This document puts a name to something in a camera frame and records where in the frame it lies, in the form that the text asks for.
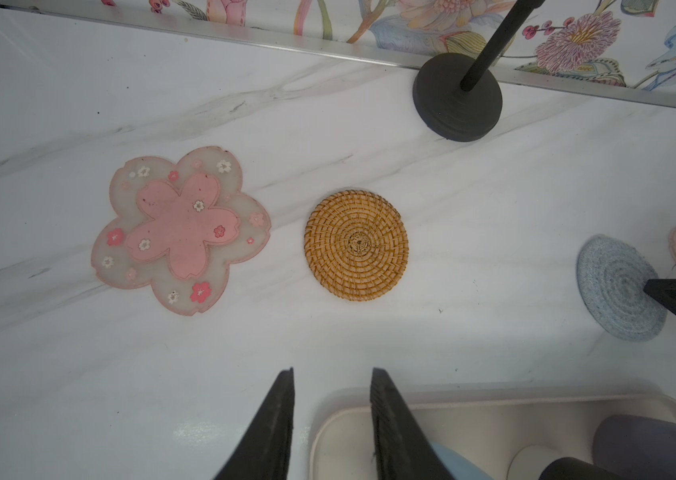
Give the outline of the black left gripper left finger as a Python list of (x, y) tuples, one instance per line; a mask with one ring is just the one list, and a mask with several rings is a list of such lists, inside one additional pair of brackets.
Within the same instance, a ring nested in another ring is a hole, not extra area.
[(285, 480), (294, 429), (295, 379), (281, 371), (216, 480)]

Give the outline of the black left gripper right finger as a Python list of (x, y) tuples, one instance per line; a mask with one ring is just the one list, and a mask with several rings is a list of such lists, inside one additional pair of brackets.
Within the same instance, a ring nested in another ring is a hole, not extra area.
[(381, 480), (453, 479), (389, 373), (374, 368), (370, 386), (377, 476)]

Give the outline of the blue woven round coaster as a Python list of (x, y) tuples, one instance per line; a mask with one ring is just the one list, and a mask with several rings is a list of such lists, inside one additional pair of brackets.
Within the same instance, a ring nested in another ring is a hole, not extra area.
[(581, 298), (597, 323), (620, 340), (647, 342), (662, 332), (667, 310), (644, 292), (657, 277), (636, 248), (605, 235), (589, 239), (578, 255)]

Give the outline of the woven rattan round coaster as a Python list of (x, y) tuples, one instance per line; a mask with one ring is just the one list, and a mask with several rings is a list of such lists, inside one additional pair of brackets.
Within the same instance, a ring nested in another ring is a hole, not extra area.
[(333, 295), (370, 301), (402, 279), (409, 239), (400, 213), (366, 190), (343, 190), (324, 198), (304, 232), (304, 253), (315, 279)]

